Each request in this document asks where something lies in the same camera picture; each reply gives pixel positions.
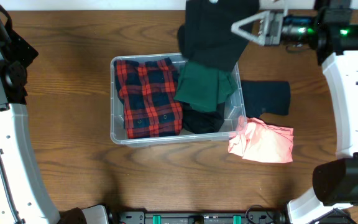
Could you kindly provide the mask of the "black garment with tag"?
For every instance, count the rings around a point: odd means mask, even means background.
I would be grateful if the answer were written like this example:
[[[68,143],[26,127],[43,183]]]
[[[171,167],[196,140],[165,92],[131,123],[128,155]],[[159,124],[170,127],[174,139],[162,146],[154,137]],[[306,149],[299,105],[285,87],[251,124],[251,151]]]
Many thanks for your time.
[[[182,56],[207,67],[230,72],[249,43],[231,32],[234,22],[253,16],[259,0],[190,0],[185,23],[177,32]]]

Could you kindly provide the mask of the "dark navy garment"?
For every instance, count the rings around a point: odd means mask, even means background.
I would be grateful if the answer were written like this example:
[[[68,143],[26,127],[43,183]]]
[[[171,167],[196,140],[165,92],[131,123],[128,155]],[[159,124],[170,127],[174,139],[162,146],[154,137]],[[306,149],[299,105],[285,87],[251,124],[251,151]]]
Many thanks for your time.
[[[286,81],[241,81],[244,107],[248,118],[264,113],[289,114],[291,89]]]

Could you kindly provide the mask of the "dark green garment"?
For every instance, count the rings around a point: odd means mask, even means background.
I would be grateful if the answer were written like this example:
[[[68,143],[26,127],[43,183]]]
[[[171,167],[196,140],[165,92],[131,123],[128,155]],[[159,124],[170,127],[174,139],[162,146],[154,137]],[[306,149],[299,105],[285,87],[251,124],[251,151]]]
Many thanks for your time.
[[[188,103],[193,110],[210,113],[236,90],[231,72],[189,60],[180,72],[175,100]]]

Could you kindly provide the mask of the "red navy plaid cloth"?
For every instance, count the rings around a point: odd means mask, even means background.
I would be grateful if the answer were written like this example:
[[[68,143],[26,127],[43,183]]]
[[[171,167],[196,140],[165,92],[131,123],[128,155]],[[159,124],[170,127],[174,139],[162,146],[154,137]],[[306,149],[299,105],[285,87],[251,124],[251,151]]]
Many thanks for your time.
[[[117,96],[124,105],[127,138],[178,135],[183,110],[174,99],[179,72],[170,58],[144,63],[116,60],[113,65]]]

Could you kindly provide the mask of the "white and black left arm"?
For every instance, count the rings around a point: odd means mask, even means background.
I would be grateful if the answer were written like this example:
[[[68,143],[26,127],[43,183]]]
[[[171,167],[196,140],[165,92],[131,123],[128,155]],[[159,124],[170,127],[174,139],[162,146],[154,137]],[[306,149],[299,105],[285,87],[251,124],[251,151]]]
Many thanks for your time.
[[[0,223],[110,223],[104,205],[60,213],[45,188],[25,100],[27,67],[38,54],[0,5]]]

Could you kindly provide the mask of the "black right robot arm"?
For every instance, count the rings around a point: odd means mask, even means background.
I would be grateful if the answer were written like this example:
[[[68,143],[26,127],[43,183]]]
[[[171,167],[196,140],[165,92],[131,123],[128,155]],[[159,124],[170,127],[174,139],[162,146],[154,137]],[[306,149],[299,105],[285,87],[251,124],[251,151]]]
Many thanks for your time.
[[[350,223],[358,206],[358,24],[350,1],[316,1],[314,17],[264,11],[232,24],[232,33],[261,46],[309,45],[329,85],[336,123],[336,159],[316,167],[313,185],[287,203],[274,223]]]

